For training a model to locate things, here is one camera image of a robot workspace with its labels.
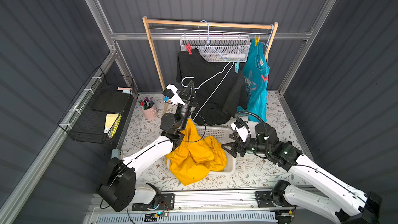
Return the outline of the yellow notepad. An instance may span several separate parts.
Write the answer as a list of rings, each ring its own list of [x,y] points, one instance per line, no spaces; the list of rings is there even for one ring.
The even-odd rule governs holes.
[[[106,115],[104,134],[107,134],[110,139],[116,134],[121,119],[121,114]]]

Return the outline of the yellow t-shirt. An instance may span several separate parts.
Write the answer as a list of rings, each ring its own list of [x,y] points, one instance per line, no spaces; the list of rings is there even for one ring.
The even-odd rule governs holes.
[[[226,168],[227,156],[216,138],[198,135],[191,119],[182,134],[183,142],[165,157],[170,171],[184,186],[201,181],[211,171],[220,172]]]

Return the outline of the white perforated laundry basket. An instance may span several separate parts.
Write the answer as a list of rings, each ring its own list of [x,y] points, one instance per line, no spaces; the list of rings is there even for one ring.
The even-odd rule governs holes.
[[[214,138],[217,139],[217,141],[222,145],[227,143],[227,139],[229,138],[228,135],[232,133],[232,130],[227,129],[227,128],[219,128],[219,127],[208,127],[208,126],[198,126],[196,125],[198,135],[200,135],[202,138],[207,137],[207,136],[213,136]],[[227,166],[224,170],[227,170],[228,174],[232,174],[233,172],[228,170],[229,164],[234,165],[236,162],[236,159],[233,158],[230,154],[225,152],[227,156]]]

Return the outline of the white tube in mesh basket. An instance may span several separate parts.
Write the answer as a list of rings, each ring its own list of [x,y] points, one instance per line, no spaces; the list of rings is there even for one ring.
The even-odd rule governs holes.
[[[246,62],[247,61],[247,55],[245,54],[225,54],[223,55],[225,60],[228,61],[239,61],[239,62]]]

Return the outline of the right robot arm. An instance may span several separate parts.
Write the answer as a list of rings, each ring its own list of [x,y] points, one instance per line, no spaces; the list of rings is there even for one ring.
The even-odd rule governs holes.
[[[300,206],[336,224],[379,223],[381,196],[352,187],[314,163],[291,142],[280,141],[275,128],[260,116],[238,111],[235,119],[231,124],[233,142],[221,146],[226,152],[233,157],[251,153],[268,160],[323,193],[320,196],[279,180],[269,194],[276,207]]]

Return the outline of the red clothespin on black shirt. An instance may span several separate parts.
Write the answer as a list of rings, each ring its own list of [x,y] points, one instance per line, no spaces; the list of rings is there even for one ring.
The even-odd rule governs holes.
[[[186,48],[188,54],[191,55],[192,54],[192,47],[191,47],[190,43],[186,44],[184,47]]]

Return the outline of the blue wire hanger yellow shirt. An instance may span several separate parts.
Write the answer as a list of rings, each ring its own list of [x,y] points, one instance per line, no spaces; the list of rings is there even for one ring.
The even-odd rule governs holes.
[[[191,115],[197,124],[214,125],[213,115],[222,120],[230,116],[222,111],[236,81],[232,63],[208,63],[201,59],[182,59],[178,62],[177,81],[187,86],[195,83],[198,106]]]

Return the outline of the teal t-shirt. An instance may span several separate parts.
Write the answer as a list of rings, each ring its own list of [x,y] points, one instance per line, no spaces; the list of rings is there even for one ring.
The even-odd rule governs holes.
[[[261,74],[269,73],[270,67],[265,59],[266,44],[259,42],[255,47],[253,41],[250,45],[247,62],[243,68],[246,82],[247,106],[238,107],[238,111],[246,110],[254,113],[266,121],[267,114],[267,85]]]

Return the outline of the wooden clothes rack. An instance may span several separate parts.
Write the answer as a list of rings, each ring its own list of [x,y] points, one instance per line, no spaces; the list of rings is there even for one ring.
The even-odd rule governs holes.
[[[149,47],[160,81],[158,89],[163,91],[169,84],[175,85],[178,90],[183,86],[176,81],[177,55],[180,52],[179,40],[182,35],[207,35],[207,24],[199,21],[160,20],[143,17],[143,24],[148,38]],[[208,22],[210,34],[224,35],[257,35],[260,32],[261,40],[267,43],[272,24],[246,23],[217,23]]]

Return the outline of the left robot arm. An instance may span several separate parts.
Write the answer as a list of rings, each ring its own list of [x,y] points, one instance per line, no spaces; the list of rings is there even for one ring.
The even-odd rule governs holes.
[[[150,208],[157,208],[160,204],[160,190],[151,183],[139,185],[137,180],[157,160],[179,147],[191,110],[198,105],[194,81],[190,81],[181,92],[174,85],[168,85],[163,95],[165,101],[171,100],[177,108],[175,113],[162,116],[160,136],[139,152],[122,160],[113,157],[107,164],[98,194],[115,212],[128,208],[130,204],[143,204]]]

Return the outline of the black t-shirt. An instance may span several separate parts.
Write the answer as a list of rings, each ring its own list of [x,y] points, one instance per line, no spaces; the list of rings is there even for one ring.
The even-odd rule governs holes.
[[[191,114],[197,125],[222,125],[235,116],[239,107],[246,110],[248,99],[242,71],[234,63],[210,63],[197,49],[177,55],[176,81],[195,84],[198,107]]]

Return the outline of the blue wire hanger black shirt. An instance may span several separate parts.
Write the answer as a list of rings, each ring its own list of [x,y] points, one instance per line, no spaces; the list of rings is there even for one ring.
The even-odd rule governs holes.
[[[210,44],[210,26],[209,23],[206,20],[201,20],[200,23],[206,23],[207,24],[207,41],[206,44],[204,46],[198,47],[198,50],[201,48],[206,48],[208,49],[212,49],[215,53],[217,53],[225,62],[227,62],[227,59],[218,51],[216,50],[211,44]]]

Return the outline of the pink pen cup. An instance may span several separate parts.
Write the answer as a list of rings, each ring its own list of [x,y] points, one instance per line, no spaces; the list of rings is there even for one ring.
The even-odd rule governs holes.
[[[152,99],[146,96],[143,100],[139,101],[139,104],[142,113],[147,120],[156,119],[158,111]]]

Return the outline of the red clothespin on teal shirt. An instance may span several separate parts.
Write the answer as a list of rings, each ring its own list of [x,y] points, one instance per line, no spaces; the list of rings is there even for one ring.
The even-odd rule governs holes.
[[[265,83],[269,82],[269,73],[261,74],[261,78]]]

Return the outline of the black notebook in wall basket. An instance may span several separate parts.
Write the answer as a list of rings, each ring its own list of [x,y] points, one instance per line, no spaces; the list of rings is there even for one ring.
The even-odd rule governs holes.
[[[121,91],[103,90],[94,101],[92,110],[108,114],[121,113],[130,95]]]

